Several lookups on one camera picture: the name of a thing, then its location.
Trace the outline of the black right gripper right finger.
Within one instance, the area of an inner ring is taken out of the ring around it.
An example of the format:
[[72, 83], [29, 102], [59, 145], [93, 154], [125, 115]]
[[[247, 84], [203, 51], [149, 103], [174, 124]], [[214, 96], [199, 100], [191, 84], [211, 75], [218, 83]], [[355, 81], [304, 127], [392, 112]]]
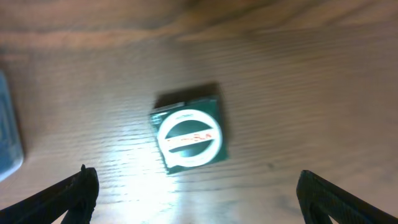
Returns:
[[397, 224], [397, 218], [309, 170], [300, 173], [297, 198], [306, 224]]

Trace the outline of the green Zam-Buk box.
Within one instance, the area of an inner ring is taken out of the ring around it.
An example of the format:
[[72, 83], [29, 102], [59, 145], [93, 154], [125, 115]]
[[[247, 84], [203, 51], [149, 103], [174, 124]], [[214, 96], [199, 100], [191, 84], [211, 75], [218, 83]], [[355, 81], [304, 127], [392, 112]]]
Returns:
[[155, 108], [149, 118], [167, 174], [227, 160], [227, 137], [218, 96]]

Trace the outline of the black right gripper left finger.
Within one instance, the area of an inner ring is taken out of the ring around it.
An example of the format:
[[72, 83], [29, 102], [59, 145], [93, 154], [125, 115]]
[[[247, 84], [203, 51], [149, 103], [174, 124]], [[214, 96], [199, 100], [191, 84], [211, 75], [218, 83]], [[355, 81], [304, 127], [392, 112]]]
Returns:
[[96, 169], [82, 165], [81, 171], [1, 210], [1, 223], [89, 223], [99, 195]]

